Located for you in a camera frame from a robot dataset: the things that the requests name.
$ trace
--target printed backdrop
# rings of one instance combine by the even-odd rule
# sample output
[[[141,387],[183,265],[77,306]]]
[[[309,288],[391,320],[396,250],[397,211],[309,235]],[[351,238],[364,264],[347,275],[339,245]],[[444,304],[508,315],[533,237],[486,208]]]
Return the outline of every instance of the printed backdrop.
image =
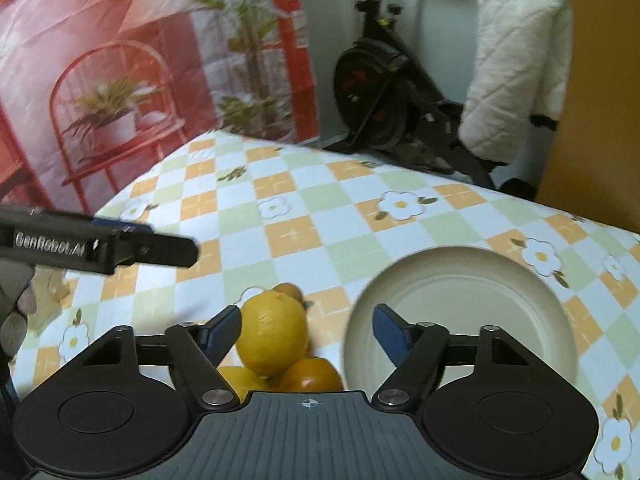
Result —
[[[0,200],[95,212],[211,128],[318,136],[301,0],[0,0]]]

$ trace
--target floral tablecloth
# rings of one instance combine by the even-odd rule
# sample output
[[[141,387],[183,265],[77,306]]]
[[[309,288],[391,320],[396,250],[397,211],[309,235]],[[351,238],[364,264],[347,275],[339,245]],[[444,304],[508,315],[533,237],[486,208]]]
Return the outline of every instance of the floral tablecloth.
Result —
[[[636,235],[358,156],[221,132],[171,154],[100,214],[194,237],[200,260],[108,278],[68,273],[62,315],[40,337],[30,333],[15,361],[22,395],[114,325],[162,333],[279,282],[302,288],[316,353],[339,366],[350,307],[373,276],[411,252],[466,244],[531,268],[564,305],[580,355],[577,387],[602,428],[585,474],[640,476]]]

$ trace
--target palm tree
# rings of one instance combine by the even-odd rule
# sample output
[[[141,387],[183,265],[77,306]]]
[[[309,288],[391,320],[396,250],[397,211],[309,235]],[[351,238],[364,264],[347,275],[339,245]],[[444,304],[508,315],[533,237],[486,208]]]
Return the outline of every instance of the palm tree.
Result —
[[[240,70],[238,74],[248,87],[252,102],[224,96],[218,104],[224,118],[222,127],[251,137],[277,138],[282,134],[277,99],[270,93],[261,59],[265,38],[278,25],[276,12],[266,8],[264,0],[194,1],[211,10],[225,10],[226,16],[234,20],[235,34],[228,38],[226,47],[230,52],[243,54],[246,60],[246,72]]]

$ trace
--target round plate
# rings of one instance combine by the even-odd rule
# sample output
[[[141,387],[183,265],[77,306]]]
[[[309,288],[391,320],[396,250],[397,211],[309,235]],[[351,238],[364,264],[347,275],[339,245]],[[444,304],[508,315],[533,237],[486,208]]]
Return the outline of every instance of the round plate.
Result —
[[[473,247],[438,247],[387,267],[364,289],[351,311],[342,346],[350,390],[370,398],[394,370],[373,336],[374,307],[386,303],[409,323],[430,321],[452,334],[477,335],[498,325],[574,383],[577,349],[568,319],[553,292],[530,270],[506,256]],[[442,384],[471,373],[449,367]]]

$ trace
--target white blanket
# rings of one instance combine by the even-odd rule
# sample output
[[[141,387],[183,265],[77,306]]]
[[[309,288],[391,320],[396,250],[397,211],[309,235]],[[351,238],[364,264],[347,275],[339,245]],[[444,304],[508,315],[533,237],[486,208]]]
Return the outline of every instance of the white blanket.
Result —
[[[529,118],[557,121],[572,52],[571,0],[478,0],[478,50],[460,140],[513,162]]]

